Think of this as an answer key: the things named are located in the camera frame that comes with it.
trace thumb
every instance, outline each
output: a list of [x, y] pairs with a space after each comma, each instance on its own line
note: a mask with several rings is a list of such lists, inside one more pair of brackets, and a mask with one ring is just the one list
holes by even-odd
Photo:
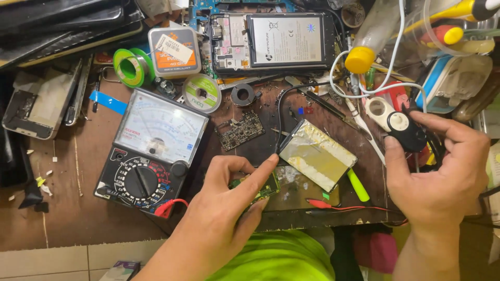
[[385, 139], [385, 166], [387, 167], [387, 188], [401, 184], [410, 177], [405, 151], [399, 141], [387, 136]]
[[241, 216], [241, 219], [236, 226], [232, 242], [234, 247], [239, 251], [250, 239], [257, 226], [261, 222], [262, 211], [268, 204], [269, 197], [254, 203], [248, 211]]

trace yellow bottle cap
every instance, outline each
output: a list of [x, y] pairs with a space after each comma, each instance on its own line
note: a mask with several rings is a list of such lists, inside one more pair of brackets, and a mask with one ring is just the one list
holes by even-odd
[[453, 45], [464, 37], [464, 30], [460, 27], [453, 27], [444, 35], [444, 42], [448, 45]]
[[375, 53], [368, 47], [355, 47], [350, 50], [347, 59], [345, 60], [345, 68], [354, 74], [364, 74], [375, 60]]

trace solder wire spool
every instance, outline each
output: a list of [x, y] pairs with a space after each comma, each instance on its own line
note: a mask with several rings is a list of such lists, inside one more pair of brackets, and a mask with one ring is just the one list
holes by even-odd
[[113, 55], [113, 68], [118, 79], [130, 88], [150, 84], [155, 79], [153, 62], [139, 48], [118, 49]]
[[210, 76], [192, 74], [182, 86], [185, 103], [201, 112], [212, 113], [219, 108], [222, 101], [221, 89]]

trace person's right hand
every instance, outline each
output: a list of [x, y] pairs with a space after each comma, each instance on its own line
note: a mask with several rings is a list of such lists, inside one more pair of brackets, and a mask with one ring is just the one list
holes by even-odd
[[438, 171], [410, 173], [400, 143], [385, 138], [387, 188], [392, 201], [412, 226], [458, 227], [466, 211], [488, 184], [486, 162], [490, 139], [483, 133], [450, 119], [417, 111], [410, 113], [429, 130], [446, 135], [450, 153]]

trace black circuit board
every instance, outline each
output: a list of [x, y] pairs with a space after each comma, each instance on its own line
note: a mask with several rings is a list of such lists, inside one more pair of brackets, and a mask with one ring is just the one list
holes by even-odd
[[[224, 126], [231, 126], [231, 130], [220, 134], [218, 128]], [[253, 110], [250, 113], [244, 113], [241, 121], [231, 119], [223, 122], [215, 128], [215, 132], [225, 151], [232, 150], [265, 133], [259, 116]]]

